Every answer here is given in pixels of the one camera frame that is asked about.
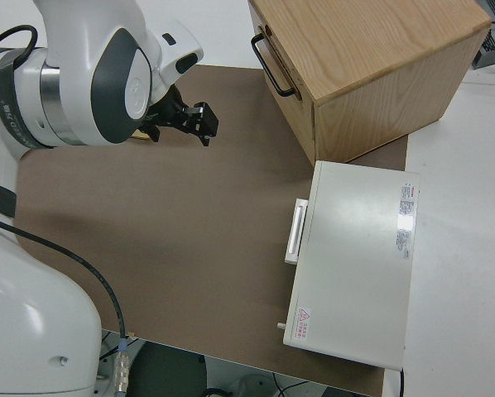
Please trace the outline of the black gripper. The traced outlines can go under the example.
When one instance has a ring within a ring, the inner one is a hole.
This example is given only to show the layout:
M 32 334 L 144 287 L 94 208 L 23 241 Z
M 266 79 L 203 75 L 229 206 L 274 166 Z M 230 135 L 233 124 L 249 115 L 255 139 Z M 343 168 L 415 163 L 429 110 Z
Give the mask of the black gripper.
M 216 136 L 219 120 L 206 102 L 195 104 L 196 108 L 185 108 L 179 89 L 172 85 L 166 95 L 148 108 L 142 122 L 142 133 L 158 142 L 159 127 L 173 127 L 181 132 L 199 138 L 203 146 L 208 146 L 211 136 Z

